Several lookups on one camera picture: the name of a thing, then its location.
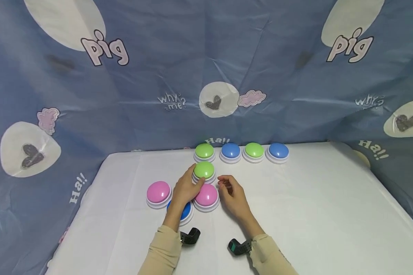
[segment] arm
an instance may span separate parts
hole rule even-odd
[[[260,275],[298,275],[274,242],[253,216],[242,186],[233,176],[220,176],[219,192],[229,211],[252,239],[250,257]]]
[[[179,232],[182,211],[205,182],[201,178],[196,185],[192,183],[194,168],[192,165],[176,183],[164,222],[154,235],[138,275],[171,275],[176,268],[182,250]]]
[[[241,223],[252,239],[250,257],[260,275],[297,275],[273,238],[265,234],[253,215],[249,215]]]

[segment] pink button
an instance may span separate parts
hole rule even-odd
[[[152,183],[147,190],[147,199],[151,203],[161,203],[170,194],[171,188],[165,181]]]
[[[201,206],[212,206],[217,201],[217,198],[217,189],[212,184],[204,184],[195,199]]]

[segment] button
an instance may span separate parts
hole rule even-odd
[[[195,199],[201,206],[212,206],[217,198],[217,189],[211,184],[204,184]]]
[[[171,188],[165,181],[152,183],[146,194],[148,206],[154,209],[164,208],[171,197]]]
[[[189,202],[185,205],[184,210],[182,211],[182,215],[180,217],[179,226],[184,226],[192,220],[192,218],[194,216],[194,209],[193,208],[194,207],[193,207],[191,202]]]
[[[215,157],[214,148],[211,144],[199,144],[194,150],[196,162],[212,162]]]
[[[271,144],[269,146],[270,154],[277,159],[284,159],[289,155],[289,149],[284,144]]]
[[[248,156],[259,158],[263,155],[263,147],[255,142],[251,142],[245,146],[245,152]]]
[[[219,193],[211,184],[204,184],[194,199],[194,207],[201,212],[211,212],[219,205]]]
[[[199,179],[201,177],[209,179],[214,173],[214,166],[210,162],[199,162],[194,168],[194,175]]]
[[[275,164],[283,164],[288,160],[289,149],[284,144],[273,143],[266,151],[266,157]]]
[[[222,154],[228,159],[234,159],[240,155],[240,147],[233,143],[225,144],[221,151]]]
[[[237,144],[227,143],[220,150],[219,157],[224,163],[234,164],[241,159],[241,150]]]
[[[263,160],[264,149],[262,145],[258,143],[251,142],[245,146],[243,153],[244,159],[251,163],[259,163]]]

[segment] person's left hand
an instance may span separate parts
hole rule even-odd
[[[197,184],[192,181],[192,175],[196,164],[193,164],[188,168],[188,170],[181,176],[177,181],[176,186],[173,190],[173,198],[171,199],[171,204],[178,204],[184,207],[190,200],[194,199],[200,192],[205,183],[205,178],[202,177]]]

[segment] blue button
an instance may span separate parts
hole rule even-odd
[[[284,144],[271,144],[269,146],[269,153],[276,159],[284,159],[289,154],[289,149]]]
[[[184,207],[184,210],[182,211],[182,215],[180,217],[180,220],[183,220],[186,217],[188,217],[188,215],[190,214],[190,211],[191,211],[191,203],[187,203]]]
[[[223,145],[222,154],[228,159],[234,159],[240,154],[240,147],[237,144],[228,143]]]

